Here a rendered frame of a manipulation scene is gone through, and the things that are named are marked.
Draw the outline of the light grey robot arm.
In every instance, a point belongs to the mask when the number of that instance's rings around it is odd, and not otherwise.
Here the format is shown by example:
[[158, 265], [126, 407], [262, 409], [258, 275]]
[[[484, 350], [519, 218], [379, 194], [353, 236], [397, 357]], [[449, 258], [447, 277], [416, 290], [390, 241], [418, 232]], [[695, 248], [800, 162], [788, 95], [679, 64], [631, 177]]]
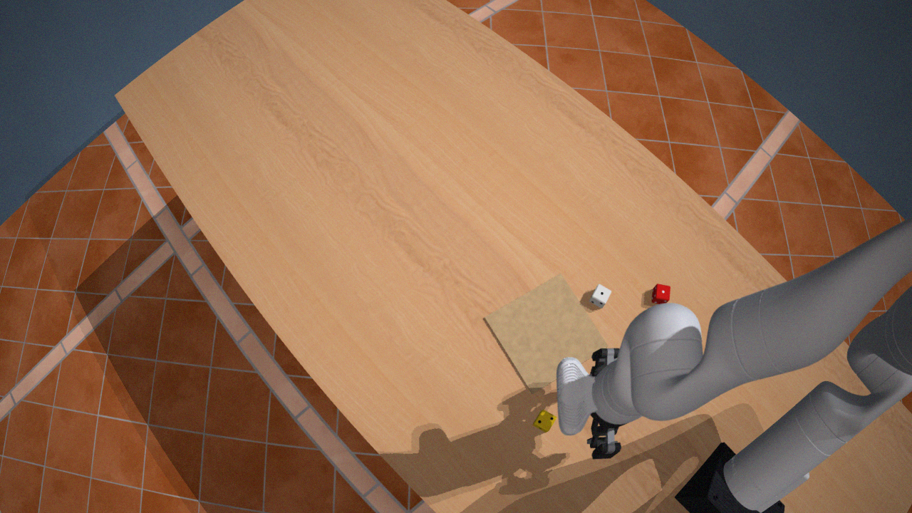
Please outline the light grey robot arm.
[[[595, 412], [615, 425], [642, 416], [670, 421], [744, 383], [818, 363], [910, 271], [912, 217], [805, 275], [719, 306], [704, 356], [698, 318], [687, 306], [651, 306], [626, 329], [618, 361], [597, 376], [577, 358], [561, 359], [561, 434], [579, 434]], [[746, 509], [762, 513], [784, 499], [912, 392], [912, 286], [857, 333], [847, 360], [871, 394], [821, 382], [725, 463], [727, 487]]]

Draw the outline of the tan square mat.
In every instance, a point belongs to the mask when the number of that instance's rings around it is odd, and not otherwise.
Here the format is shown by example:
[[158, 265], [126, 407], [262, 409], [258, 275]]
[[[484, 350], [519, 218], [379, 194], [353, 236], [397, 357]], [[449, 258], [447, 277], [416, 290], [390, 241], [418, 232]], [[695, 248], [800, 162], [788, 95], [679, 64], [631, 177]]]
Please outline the tan square mat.
[[562, 358], [584, 363], [607, 348], [561, 274], [485, 319], [532, 394], [556, 380]]

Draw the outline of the white die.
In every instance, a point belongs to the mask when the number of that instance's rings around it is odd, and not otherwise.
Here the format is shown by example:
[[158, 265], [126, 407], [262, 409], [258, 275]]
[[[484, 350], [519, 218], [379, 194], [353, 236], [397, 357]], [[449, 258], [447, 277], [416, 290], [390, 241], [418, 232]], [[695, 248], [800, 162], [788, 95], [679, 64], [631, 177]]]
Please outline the white die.
[[597, 287], [595, 288], [595, 291], [593, 292], [589, 301], [592, 304], [595, 304], [597, 306], [600, 306], [600, 308], [603, 308], [603, 306], [605, 306], [610, 294], [611, 294], [611, 290], [605, 288], [605, 286], [602, 286], [601, 284], [597, 284]]

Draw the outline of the yellow die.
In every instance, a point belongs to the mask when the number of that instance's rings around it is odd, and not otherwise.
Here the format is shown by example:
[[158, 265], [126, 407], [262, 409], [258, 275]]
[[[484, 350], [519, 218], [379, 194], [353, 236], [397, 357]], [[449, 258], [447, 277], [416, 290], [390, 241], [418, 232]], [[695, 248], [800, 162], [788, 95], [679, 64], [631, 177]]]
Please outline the yellow die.
[[537, 419], [533, 423], [533, 426], [539, 428], [539, 430], [548, 432], [554, 422], [556, 422], [556, 416], [551, 415], [551, 413], [543, 410], [539, 413]]

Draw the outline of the red die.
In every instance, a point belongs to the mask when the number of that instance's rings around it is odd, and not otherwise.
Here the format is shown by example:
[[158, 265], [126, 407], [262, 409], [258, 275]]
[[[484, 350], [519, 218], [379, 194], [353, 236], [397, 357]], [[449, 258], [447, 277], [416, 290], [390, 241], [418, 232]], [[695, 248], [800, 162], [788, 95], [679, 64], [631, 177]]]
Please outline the red die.
[[652, 303], [665, 304], [670, 300], [670, 286], [657, 284], [653, 288]]

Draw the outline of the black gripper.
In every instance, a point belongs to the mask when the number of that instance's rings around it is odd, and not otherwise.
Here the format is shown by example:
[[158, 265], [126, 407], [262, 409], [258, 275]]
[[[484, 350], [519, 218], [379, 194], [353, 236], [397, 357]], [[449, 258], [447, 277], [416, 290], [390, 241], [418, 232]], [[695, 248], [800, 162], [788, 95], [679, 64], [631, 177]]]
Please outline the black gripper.
[[[592, 355], [592, 360], [596, 362], [595, 366], [592, 366], [590, 375], [597, 376], [599, 371], [605, 368], [605, 365], [612, 363], [618, 358], [619, 348], [600, 348], [595, 351]], [[591, 413], [593, 417], [593, 422], [591, 425], [592, 437], [587, 440], [587, 444], [590, 444], [590, 448], [595, 448], [592, 452], [593, 459], [608, 459], [612, 458], [614, 455], [618, 454], [621, 449], [621, 445], [618, 441], [615, 441], [615, 435], [618, 434], [618, 428], [622, 425], [615, 425], [615, 423], [608, 423], [603, 421], [596, 412]], [[594, 420], [595, 419], [595, 420]], [[600, 426], [597, 426], [597, 425]], [[604, 434], [605, 433], [605, 434]], [[615, 435], [613, 434], [615, 433]], [[600, 437], [599, 437], [600, 436]]]

